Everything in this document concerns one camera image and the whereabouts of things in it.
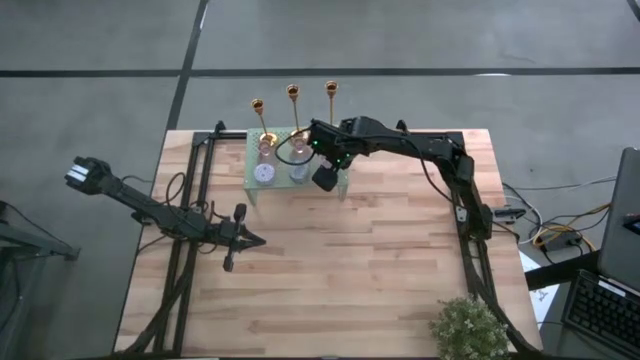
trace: gold candle holder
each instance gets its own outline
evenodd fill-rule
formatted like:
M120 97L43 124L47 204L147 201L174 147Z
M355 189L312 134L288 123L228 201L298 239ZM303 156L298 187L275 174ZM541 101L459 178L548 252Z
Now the gold candle holder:
M333 96L338 92L338 83L333 80L327 81L324 88L329 95L329 124L333 125Z
M262 124L262 130L264 131L264 133L260 135L260 143L265 142L268 143L270 147L275 146L278 143L278 136L267 131L267 126L265 125L264 118L262 117L262 113L264 112L264 101L262 101L262 99L253 99L253 101L251 101L251 107L260 117L260 124Z
M298 121L298 107L296 105L298 96L300 95L300 88L298 87L298 85L291 84L287 86L287 95L289 95L289 99L291 99L291 103L293 104L293 118L296 123L296 129L291 132L289 143L297 152L301 152L303 148L307 145L309 132L308 131L300 132L300 123Z

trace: gold stem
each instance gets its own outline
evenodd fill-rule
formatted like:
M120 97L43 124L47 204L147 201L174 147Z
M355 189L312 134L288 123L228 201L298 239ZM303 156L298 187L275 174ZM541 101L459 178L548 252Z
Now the gold stem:
M293 102L293 117L296 119L296 130L300 131L300 125L298 125L298 107L295 101Z
M333 97L329 98L329 124L333 125Z
M260 116L260 122L262 123L262 129L264 130L264 136L267 136L267 126L264 124L264 119L262 118L262 114L258 114Z

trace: green plant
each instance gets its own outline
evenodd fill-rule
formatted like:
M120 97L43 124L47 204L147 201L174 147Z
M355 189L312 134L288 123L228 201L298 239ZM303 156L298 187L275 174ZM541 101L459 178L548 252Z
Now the green plant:
M469 298L439 301L444 308L429 324L442 360L507 359L506 326L486 304Z

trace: white paper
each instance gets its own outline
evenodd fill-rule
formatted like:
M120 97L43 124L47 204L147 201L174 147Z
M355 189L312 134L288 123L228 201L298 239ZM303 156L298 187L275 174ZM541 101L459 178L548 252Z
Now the white paper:
M540 267L538 263L522 253L522 251L520 252L520 261L522 262L522 268L525 272ZM553 301L553 298L556 296L556 292L558 291L558 286L559 285L551 285L547 286L546 288L529 291L529 296L531 296L531 304L533 304L533 312L536 315L536 322L538 322L538 329L540 329L540 327L542 326L540 322L544 321L544 318L549 312L551 302Z

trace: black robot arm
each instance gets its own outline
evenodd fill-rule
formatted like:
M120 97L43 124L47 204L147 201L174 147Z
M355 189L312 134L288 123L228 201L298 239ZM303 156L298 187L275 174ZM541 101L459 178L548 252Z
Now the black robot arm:
M236 206L234 220L221 217L212 224L202 212L158 202L125 184L111 173L108 163L95 158L76 157L71 170L64 177L67 185L87 195L104 194L134 210L131 216L140 223L151 219L160 231L177 240L210 243L229 248L224 269L233 268L233 254L261 246L266 241L251 233L243 224L247 212L245 204Z
M469 216L467 233L472 239L490 239L492 213L482 203L473 174L474 161L458 142L456 133L416 133L407 131L404 122L391 130L365 116L345 119L338 128L319 120L311 120L308 144L323 155L331 167L319 167L313 181L326 191L333 189L337 172L347 169L357 155L375 151L414 157L434 163L447 186L459 194Z

